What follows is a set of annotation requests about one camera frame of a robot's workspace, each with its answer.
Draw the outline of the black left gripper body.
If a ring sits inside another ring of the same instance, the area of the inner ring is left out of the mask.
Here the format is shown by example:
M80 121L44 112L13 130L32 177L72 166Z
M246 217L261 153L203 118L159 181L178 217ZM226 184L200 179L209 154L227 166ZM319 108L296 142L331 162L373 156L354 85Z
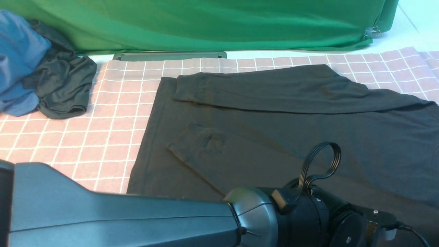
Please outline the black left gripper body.
M328 209L324 247L376 247L379 240L395 239L397 219L393 214L348 203L322 188L319 199Z

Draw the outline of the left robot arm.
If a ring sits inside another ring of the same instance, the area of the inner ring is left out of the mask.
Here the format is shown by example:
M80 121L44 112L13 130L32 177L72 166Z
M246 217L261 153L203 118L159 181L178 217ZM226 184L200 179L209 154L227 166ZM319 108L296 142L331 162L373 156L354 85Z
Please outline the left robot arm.
M375 247L400 222L315 188L241 187L222 202L93 192L42 163L1 161L6 247Z

